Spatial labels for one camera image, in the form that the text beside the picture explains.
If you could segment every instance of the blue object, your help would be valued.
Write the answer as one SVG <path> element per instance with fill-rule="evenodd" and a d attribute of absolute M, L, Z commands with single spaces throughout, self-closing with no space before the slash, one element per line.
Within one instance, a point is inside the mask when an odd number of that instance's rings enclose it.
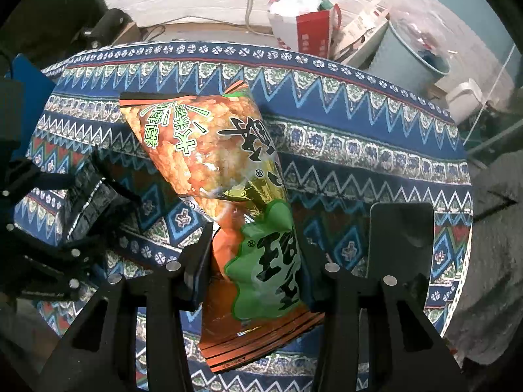
<path fill-rule="evenodd" d="M 23 54 L 19 54 L 12 61 L 12 70 L 13 79 L 24 84 L 22 133 L 20 134 L 20 147 L 12 152 L 12 159 L 14 159 L 25 155 L 45 103 L 53 92 L 54 82 L 36 68 Z"/>

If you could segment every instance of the rice cracker bag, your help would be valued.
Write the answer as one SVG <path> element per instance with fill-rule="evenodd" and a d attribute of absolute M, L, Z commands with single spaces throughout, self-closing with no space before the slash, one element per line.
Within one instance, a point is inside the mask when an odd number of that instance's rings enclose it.
<path fill-rule="evenodd" d="M 223 95 L 125 93 L 120 110 L 180 198 L 215 223 L 200 350 L 213 372 L 257 360 L 319 323 L 278 155 L 248 85 Z"/>

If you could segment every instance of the snack bag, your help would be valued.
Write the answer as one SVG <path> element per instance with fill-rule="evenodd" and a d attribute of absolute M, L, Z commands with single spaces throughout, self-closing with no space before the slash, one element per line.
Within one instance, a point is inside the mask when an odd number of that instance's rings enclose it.
<path fill-rule="evenodd" d="M 180 198 L 215 222 L 200 349 L 214 372 L 322 320 L 300 301 L 301 259 L 274 144 L 248 85 L 223 95 L 126 93 L 120 110 Z"/>

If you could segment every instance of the patterned tablecloth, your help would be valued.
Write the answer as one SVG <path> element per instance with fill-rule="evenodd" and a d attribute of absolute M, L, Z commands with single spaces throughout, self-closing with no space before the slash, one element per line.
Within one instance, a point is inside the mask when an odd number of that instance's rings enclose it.
<path fill-rule="evenodd" d="M 27 155 L 49 172 L 76 169 L 93 146 L 143 205 L 118 231 L 100 274 L 142 275 L 195 242 L 202 219 L 174 196 L 120 114 L 124 91 L 218 94 L 250 85 L 278 148 L 295 222 L 333 261 L 365 273 L 374 202 L 431 202 L 435 242 L 425 314 L 444 333 L 470 256 L 470 178 L 458 130 L 446 111 L 356 69 L 281 49 L 226 43 L 137 43 L 78 54 L 44 73 L 57 79 Z M 62 233 L 64 191 L 34 189 L 16 207 L 17 225 L 49 243 Z M 62 335 L 95 291 L 78 302 L 40 302 Z M 238 370 L 213 375 L 198 351 L 200 312 L 182 314 L 195 389 L 308 389 L 321 327 Z M 137 383 L 147 388 L 145 314 L 139 314 Z M 360 365 L 357 388 L 367 382 Z"/>

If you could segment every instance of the green label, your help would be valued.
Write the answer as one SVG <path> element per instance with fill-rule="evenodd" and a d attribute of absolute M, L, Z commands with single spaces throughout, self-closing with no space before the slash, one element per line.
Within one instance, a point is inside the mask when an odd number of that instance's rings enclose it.
<path fill-rule="evenodd" d="M 242 233 L 237 257 L 225 266 L 238 290 L 232 314 L 239 320 L 285 315 L 300 300 L 295 276 L 301 259 L 290 206 L 272 201 Z"/>

